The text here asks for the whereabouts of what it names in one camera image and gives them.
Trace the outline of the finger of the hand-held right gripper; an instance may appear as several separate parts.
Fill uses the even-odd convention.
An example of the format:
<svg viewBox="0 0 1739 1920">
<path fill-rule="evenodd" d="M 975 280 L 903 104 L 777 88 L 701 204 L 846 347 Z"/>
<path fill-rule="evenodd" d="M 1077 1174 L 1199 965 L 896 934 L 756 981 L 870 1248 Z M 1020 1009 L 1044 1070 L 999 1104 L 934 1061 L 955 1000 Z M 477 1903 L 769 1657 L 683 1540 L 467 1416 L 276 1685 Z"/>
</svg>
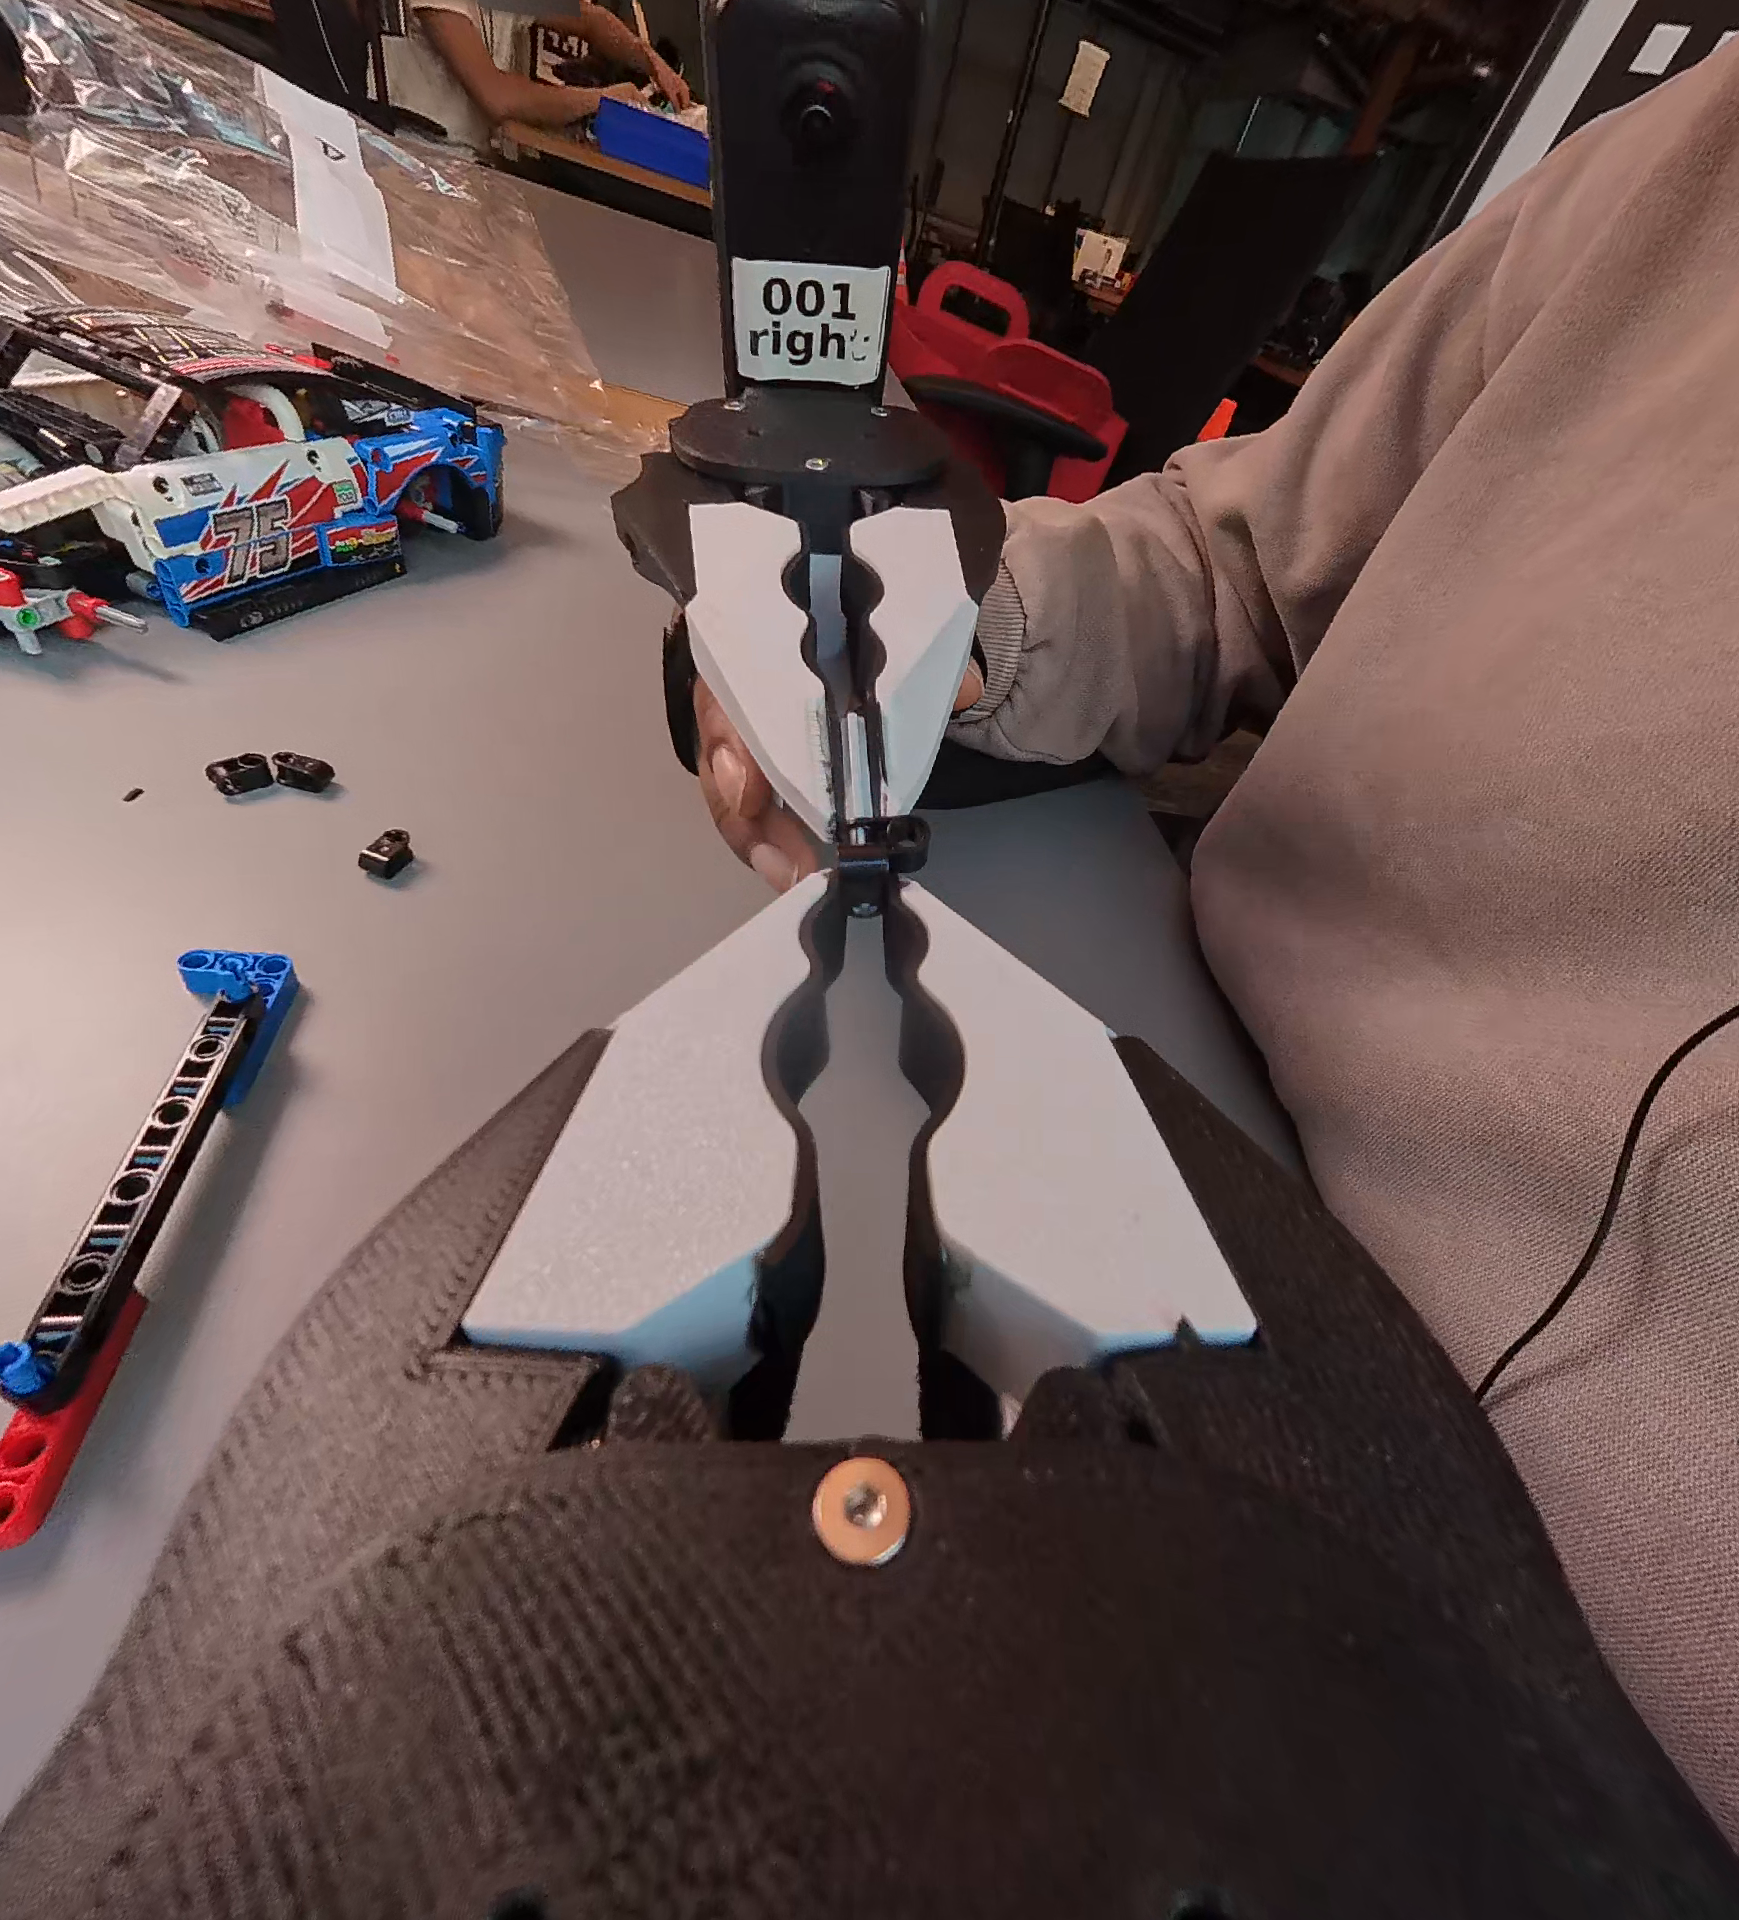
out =
<svg viewBox="0 0 1739 1920">
<path fill-rule="evenodd" d="M 832 707 L 807 659 L 811 614 L 786 587 L 803 529 L 743 499 L 690 506 L 690 656 L 777 796 L 835 838 Z"/>
<path fill-rule="evenodd" d="M 883 512 L 856 523 L 856 561 L 879 587 L 868 629 L 882 649 L 873 698 L 882 725 L 883 813 L 910 813 L 930 783 L 968 672 L 978 602 L 950 512 Z"/>
</svg>

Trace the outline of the white blue red lego car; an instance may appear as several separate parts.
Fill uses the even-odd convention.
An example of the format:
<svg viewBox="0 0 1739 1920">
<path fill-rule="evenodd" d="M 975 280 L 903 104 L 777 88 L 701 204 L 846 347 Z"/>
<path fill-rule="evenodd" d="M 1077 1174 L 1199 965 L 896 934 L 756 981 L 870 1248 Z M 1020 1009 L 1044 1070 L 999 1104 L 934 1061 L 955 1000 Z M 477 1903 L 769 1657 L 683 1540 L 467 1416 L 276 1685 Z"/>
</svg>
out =
<svg viewBox="0 0 1739 1920">
<path fill-rule="evenodd" d="M 410 526 L 494 539 L 506 433 L 471 398 L 316 347 L 124 307 L 0 319 L 0 639 L 218 642 L 403 573 Z"/>
</svg>

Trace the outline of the white paper sheet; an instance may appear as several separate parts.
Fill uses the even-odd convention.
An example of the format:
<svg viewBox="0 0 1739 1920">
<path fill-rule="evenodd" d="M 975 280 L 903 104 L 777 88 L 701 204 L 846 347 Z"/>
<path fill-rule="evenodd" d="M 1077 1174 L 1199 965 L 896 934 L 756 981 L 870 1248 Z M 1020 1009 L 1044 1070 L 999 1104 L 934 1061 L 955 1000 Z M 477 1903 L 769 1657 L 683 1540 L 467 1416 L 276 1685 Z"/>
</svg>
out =
<svg viewBox="0 0 1739 1920">
<path fill-rule="evenodd" d="M 268 69 L 256 69 L 256 97 L 288 135 L 306 262 L 357 292 L 400 303 L 388 204 L 361 160 L 361 128 L 354 114 Z"/>
</svg>

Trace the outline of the black red blue lego beam assembly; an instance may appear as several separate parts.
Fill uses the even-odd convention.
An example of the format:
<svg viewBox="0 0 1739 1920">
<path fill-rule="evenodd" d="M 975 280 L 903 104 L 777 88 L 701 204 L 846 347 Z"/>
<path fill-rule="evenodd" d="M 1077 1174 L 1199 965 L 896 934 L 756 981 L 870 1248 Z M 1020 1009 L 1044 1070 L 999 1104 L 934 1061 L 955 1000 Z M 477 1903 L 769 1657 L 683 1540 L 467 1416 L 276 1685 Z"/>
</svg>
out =
<svg viewBox="0 0 1739 1920">
<path fill-rule="evenodd" d="M 211 1126 L 242 1104 L 299 992 L 295 960 L 262 950 L 190 950 L 204 1002 L 177 1064 L 135 1129 L 80 1240 L 18 1342 L 0 1345 L 0 1551 L 49 1519 L 148 1310 L 145 1264 Z"/>
</svg>

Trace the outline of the red chair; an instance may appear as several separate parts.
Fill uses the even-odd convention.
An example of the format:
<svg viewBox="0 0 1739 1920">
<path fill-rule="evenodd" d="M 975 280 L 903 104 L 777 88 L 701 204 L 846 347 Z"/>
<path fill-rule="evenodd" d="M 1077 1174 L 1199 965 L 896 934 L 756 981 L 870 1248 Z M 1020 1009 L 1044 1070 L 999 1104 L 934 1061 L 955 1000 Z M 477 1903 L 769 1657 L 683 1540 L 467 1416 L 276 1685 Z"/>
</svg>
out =
<svg viewBox="0 0 1739 1920">
<path fill-rule="evenodd" d="M 890 368 L 1003 499 L 1092 499 L 1127 436 L 1109 382 L 1036 343 L 1024 296 L 964 259 L 899 300 Z"/>
</svg>

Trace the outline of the person's right hand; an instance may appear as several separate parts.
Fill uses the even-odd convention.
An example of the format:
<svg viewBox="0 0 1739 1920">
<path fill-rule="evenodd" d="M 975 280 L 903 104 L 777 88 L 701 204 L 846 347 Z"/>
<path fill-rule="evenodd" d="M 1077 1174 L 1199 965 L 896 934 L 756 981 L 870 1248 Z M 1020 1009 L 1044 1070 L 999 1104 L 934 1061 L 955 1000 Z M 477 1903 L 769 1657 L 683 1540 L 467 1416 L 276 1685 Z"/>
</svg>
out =
<svg viewBox="0 0 1739 1920">
<path fill-rule="evenodd" d="M 777 796 L 701 676 L 690 687 L 690 711 L 697 728 L 701 792 L 727 848 L 773 893 L 789 893 L 820 873 L 828 854 L 797 810 Z"/>
</svg>

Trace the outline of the person's beige sweatshirt torso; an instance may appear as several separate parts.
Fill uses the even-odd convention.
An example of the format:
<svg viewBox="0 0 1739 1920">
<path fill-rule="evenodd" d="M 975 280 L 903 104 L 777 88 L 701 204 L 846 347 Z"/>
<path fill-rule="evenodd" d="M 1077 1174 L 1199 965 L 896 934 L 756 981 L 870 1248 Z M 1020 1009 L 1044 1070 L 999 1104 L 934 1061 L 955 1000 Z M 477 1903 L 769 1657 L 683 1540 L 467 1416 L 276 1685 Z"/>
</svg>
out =
<svg viewBox="0 0 1739 1920">
<path fill-rule="evenodd" d="M 1739 1000 L 1739 39 L 1421 259 L 1199 512 L 1300 662 L 1199 934 L 1314 1184 L 1479 1380 Z M 1739 1019 L 1487 1416 L 1739 1852 Z"/>
</svg>

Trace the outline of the small black pin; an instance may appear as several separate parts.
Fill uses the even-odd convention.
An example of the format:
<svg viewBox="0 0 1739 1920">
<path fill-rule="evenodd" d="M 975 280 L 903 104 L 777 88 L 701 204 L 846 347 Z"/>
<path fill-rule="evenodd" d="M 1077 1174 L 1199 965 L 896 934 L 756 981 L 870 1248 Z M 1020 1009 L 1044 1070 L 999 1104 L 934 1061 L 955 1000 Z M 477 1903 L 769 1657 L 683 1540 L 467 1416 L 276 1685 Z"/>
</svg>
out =
<svg viewBox="0 0 1739 1920">
<path fill-rule="evenodd" d="M 868 721 L 858 708 L 835 708 L 820 698 L 807 703 L 807 728 L 817 755 L 817 823 L 831 842 L 842 842 L 879 817 Z"/>
</svg>

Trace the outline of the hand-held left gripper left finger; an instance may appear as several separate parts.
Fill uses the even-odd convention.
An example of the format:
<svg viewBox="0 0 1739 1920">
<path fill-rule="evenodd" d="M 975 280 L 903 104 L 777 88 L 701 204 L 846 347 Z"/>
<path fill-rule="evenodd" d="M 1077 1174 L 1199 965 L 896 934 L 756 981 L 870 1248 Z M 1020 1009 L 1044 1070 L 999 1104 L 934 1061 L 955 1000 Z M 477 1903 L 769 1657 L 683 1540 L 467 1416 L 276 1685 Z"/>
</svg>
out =
<svg viewBox="0 0 1739 1920">
<path fill-rule="evenodd" d="M 804 878 L 633 1006 L 461 1331 L 477 1346 L 794 1380 L 824 1297 L 803 1102 L 831 1061 L 842 904 Z"/>
</svg>

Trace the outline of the clear plastic bags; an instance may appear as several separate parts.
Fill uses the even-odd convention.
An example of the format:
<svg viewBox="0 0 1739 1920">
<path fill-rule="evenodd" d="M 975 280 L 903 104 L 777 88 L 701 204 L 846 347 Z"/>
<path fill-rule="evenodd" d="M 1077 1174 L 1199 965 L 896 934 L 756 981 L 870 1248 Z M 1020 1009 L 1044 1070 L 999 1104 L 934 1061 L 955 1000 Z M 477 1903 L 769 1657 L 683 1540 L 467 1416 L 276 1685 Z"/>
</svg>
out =
<svg viewBox="0 0 1739 1920">
<path fill-rule="evenodd" d="M 256 63 L 132 4 L 0 4 L 0 316 L 93 303 L 357 355 L 584 453 L 646 453 L 519 182 L 361 128 L 400 303 L 306 262 Z"/>
</svg>

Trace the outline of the blue plastic bin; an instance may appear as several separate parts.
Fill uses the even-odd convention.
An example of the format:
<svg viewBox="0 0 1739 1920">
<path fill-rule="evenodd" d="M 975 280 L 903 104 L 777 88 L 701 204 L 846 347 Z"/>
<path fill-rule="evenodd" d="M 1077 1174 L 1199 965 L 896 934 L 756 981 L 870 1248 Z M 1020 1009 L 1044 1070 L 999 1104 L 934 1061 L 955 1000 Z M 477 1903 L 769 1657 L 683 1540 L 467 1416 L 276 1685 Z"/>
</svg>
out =
<svg viewBox="0 0 1739 1920">
<path fill-rule="evenodd" d="M 633 163 L 690 190 L 712 186 L 712 138 L 707 124 L 625 100 L 604 100 L 594 114 L 594 141 L 614 160 Z"/>
</svg>

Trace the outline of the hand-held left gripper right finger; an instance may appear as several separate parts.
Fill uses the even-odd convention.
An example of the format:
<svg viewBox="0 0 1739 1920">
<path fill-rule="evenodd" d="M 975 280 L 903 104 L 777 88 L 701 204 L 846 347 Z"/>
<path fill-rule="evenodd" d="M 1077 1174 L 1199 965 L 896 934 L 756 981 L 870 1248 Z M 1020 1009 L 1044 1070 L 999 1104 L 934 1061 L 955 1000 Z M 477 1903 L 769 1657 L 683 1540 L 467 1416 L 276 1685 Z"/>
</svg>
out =
<svg viewBox="0 0 1739 1920">
<path fill-rule="evenodd" d="M 883 909 L 910 1153 L 903 1286 L 923 1424 L 992 1427 L 1053 1369 L 1256 1335 L 1115 1033 L 975 923 L 903 883 Z"/>
</svg>

